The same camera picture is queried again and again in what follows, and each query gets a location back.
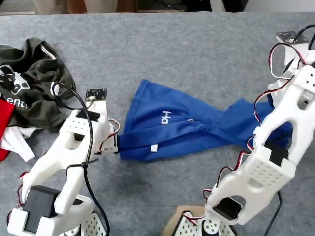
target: blue cloth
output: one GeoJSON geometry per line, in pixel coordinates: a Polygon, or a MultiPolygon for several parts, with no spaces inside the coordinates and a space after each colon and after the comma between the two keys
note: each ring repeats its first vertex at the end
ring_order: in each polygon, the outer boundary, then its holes
{"type": "MultiPolygon", "coordinates": [[[[268,102],[257,105],[262,119],[272,110],[268,102]]],[[[221,111],[183,92],[143,80],[119,136],[119,152],[121,159],[151,161],[228,144],[246,147],[256,126],[253,104],[244,99],[221,111]],[[154,144],[158,144],[157,152],[151,152],[154,144]]],[[[291,125],[284,124],[270,139],[290,130],[291,125]]]]}

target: gray carpet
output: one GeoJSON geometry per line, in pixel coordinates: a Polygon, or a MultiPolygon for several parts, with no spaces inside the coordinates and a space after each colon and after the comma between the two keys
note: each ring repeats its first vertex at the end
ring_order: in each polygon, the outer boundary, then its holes
{"type": "MultiPolygon", "coordinates": [[[[237,99],[254,99],[274,81],[268,52],[275,33],[314,23],[313,13],[87,14],[0,17],[0,43],[20,47],[25,39],[47,40],[60,54],[83,96],[88,88],[108,88],[108,114],[123,124],[141,79],[186,92],[226,109],[237,99]]],[[[37,132],[29,144],[40,157],[56,134],[37,132]]],[[[234,165],[237,146],[151,163],[103,155],[89,178],[111,223],[113,236],[158,236],[177,205],[203,204],[201,190],[213,186],[223,165],[234,165]]],[[[283,208],[271,236],[314,235],[315,145],[283,188],[283,208]]],[[[16,205],[24,163],[11,154],[0,163],[0,232],[16,205]]],[[[60,189],[65,172],[47,182],[60,189]]],[[[82,194],[87,195],[85,187],[82,194]]],[[[278,204],[236,226],[240,236],[261,236],[278,204]]]]}

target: printed logo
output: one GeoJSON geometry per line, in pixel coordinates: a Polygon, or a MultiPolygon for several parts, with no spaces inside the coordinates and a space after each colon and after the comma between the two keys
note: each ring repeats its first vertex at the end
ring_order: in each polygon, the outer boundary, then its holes
{"type": "Polygon", "coordinates": [[[172,112],[163,111],[163,113],[165,113],[165,115],[162,116],[162,124],[168,124],[168,119],[171,118],[171,116],[169,116],[168,114],[172,112]]]}
{"type": "MultiPolygon", "coordinates": [[[[0,66],[0,86],[7,91],[11,91],[13,95],[17,95],[23,89],[30,88],[28,82],[23,79],[21,74],[14,72],[9,65],[0,66]]],[[[2,92],[0,92],[0,98],[3,98],[5,101],[16,107],[28,108],[27,104],[19,98],[5,97],[2,92]]]]}
{"type": "Polygon", "coordinates": [[[17,95],[22,89],[29,89],[30,88],[28,82],[22,78],[20,73],[14,72],[12,74],[12,79],[13,79],[13,83],[14,83],[14,88],[11,91],[11,93],[13,95],[17,95]]]}

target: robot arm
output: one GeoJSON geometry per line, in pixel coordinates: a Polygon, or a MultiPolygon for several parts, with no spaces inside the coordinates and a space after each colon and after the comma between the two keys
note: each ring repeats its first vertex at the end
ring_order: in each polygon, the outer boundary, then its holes
{"type": "MultiPolygon", "coordinates": [[[[98,91],[98,97],[87,101],[93,129],[92,153],[106,147],[116,152],[116,132],[106,111],[106,90],[98,91]]],[[[67,231],[78,232],[79,226],[90,218],[94,209],[90,198],[78,195],[84,181],[81,163],[86,161],[90,142],[88,120],[82,110],[74,110],[60,129],[50,149],[23,176],[22,205],[13,209],[8,231],[19,236],[58,236],[67,231]],[[42,184],[58,170],[67,170],[67,181],[61,191],[42,184]]]]}
{"type": "Polygon", "coordinates": [[[308,50],[308,43],[304,39],[296,45],[292,44],[290,37],[296,34],[278,34],[277,38],[281,43],[291,43],[285,46],[285,73],[290,80],[285,79],[282,74],[276,83],[268,86],[270,90],[283,88],[272,94],[275,108],[261,126],[254,130],[252,152],[243,164],[213,187],[205,204],[204,217],[187,217],[189,220],[195,220],[193,222],[199,229],[199,236],[203,235],[203,232],[208,235],[232,236],[229,225],[244,225],[259,214],[269,205],[273,196],[294,178],[296,166],[313,140],[315,50],[308,50]],[[301,50],[299,53],[304,62],[302,66],[299,63],[300,57],[296,57],[292,47],[301,50]],[[300,108],[301,103],[307,104],[304,109],[300,108]],[[283,155],[273,150],[267,139],[275,129],[286,122],[291,122],[293,133],[287,155],[283,155]],[[236,196],[242,197],[245,204],[239,203],[235,199],[236,196]]]}

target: red cloth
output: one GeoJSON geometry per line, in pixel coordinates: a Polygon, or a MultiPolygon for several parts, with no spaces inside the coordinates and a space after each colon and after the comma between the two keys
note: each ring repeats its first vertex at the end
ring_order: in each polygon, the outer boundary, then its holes
{"type": "MultiPolygon", "coordinates": [[[[14,110],[14,105],[0,100],[0,139],[4,133],[6,126],[8,125],[12,113],[14,110]]],[[[3,161],[9,152],[0,148],[0,161],[3,161]]]]}

